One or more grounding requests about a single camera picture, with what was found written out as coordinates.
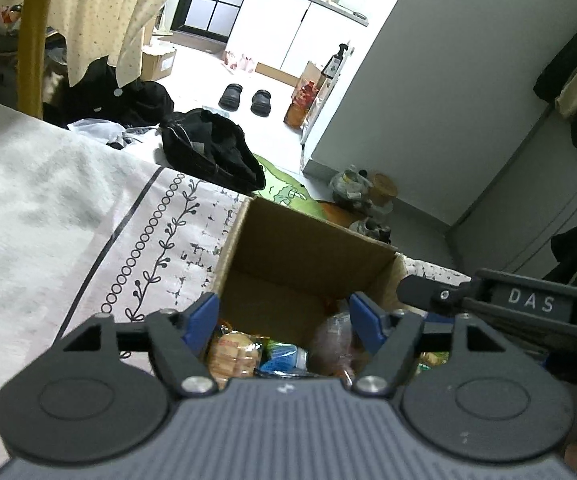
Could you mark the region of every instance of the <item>white blanket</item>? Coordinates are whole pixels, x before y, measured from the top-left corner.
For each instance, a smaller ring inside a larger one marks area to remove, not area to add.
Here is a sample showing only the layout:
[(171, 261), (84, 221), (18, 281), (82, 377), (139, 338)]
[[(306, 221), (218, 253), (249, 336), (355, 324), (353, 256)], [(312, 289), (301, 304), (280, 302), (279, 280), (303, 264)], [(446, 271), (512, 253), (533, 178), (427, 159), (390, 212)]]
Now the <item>white blanket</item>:
[[(112, 308), (126, 321), (165, 306), (185, 308), (210, 282), (239, 202), (237, 193), (0, 106), (0, 386), (52, 343), (71, 309), (66, 330), (99, 310)], [(179, 224), (173, 237), (165, 232), (171, 218)], [(137, 256), (135, 243), (155, 219), (120, 293), (117, 276), (128, 274), (126, 260)], [(102, 251), (114, 231), (117, 240)], [(161, 255), (160, 240), (174, 248)], [(145, 271), (150, 281), (160, 278), (147, 293)], [(181, 276), (190, 276), (184, 286)], [(0, 443), (0, 464), (5, 459)]]

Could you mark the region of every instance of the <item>open cardboard box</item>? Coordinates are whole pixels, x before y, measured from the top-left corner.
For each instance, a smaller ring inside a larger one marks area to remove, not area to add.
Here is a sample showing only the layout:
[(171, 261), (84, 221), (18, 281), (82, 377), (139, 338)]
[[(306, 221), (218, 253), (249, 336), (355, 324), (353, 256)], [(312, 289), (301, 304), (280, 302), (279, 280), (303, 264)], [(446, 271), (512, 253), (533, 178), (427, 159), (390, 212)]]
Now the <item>open cardboard box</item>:
[(222, 250), (214, 290), (234, 330), (304, 348), (330, 300), (362, 290), (386, 310), (402, 308), (406, 275), (395, 248), (263, 198), (241, 208)]

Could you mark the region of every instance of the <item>food package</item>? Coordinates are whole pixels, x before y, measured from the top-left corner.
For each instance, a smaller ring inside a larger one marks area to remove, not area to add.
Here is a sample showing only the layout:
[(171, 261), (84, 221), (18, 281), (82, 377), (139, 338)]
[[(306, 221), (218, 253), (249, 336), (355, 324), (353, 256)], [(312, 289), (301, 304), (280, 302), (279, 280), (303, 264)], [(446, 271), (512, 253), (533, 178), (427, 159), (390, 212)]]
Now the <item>food package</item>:
[(268, 340), (266, 344), (268, 361), (260, 366), (262, 372), (289, 372), (307, 369), (307, 352), (299, 346)]
[(208, 371), (220, 389), (231, 377), (252, 377), (262, 360), (262, 345), (242, 332), (216, 336), (208, 350)]

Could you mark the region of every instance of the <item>black slipper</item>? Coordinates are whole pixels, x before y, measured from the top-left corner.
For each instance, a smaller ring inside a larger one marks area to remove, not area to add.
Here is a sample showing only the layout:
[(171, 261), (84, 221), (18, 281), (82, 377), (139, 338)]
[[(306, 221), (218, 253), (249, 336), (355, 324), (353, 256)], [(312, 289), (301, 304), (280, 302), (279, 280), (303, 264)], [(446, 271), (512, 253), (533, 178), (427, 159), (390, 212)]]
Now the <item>black slipper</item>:
[(235, 112), (240, 107), (241, 93), (242, 85), (231, 83), (224, 89), (224, 93), (219, 99), (219, 107), (229, 112)]
[(258, 90), (252, 97), (251, 111), (260, 117), (268, 117), (270, 114), (270, 92)]

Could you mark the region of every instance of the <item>green mat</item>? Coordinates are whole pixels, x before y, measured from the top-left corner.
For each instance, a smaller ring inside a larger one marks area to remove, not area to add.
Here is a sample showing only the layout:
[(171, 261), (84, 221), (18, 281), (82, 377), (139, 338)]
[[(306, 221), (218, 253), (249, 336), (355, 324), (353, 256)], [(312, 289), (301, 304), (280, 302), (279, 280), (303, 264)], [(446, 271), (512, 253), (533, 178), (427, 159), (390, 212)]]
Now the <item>green mat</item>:
[(307, 188), (292, 176), (278, 170), (264, 157), (255, 155), (255, 158), (264, 170), (266, 187), (260, 191), (253, 191), (254, 195), (271, 200), (276, 204), (285, 205), (309, 216), (326, 220), (322, 207), (310, 197)]

